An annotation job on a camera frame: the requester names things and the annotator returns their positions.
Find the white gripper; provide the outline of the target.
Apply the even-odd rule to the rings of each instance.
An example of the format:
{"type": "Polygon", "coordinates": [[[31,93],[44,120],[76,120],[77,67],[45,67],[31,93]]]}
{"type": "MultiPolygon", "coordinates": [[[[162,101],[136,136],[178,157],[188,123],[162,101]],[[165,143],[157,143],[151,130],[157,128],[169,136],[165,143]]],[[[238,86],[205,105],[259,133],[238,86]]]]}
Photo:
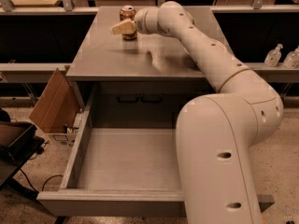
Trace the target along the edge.
{"type": "Polygon", "coordinates": [[[126,19],[110,28],[113,35],[132,35],[136,30],[147,35],[158,33],[157,7],[144,7],[135,14],[135,22],[126,19]]]}

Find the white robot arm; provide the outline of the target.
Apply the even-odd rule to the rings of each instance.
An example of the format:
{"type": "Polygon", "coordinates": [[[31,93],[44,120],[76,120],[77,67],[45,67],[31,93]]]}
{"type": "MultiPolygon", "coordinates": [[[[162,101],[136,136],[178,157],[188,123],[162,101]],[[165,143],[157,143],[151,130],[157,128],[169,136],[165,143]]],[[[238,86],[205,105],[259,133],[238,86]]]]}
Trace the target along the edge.
{"type": "Polygon", "coordinates": [[[195,27],[178,3],[146,7],[112,26],[113,34],[177,39],[213,87],[189,101],[176,127],[178,169],[189,224],[263,224],[248,149],[283,118],[278,93],[221,42],[195,27]]]}

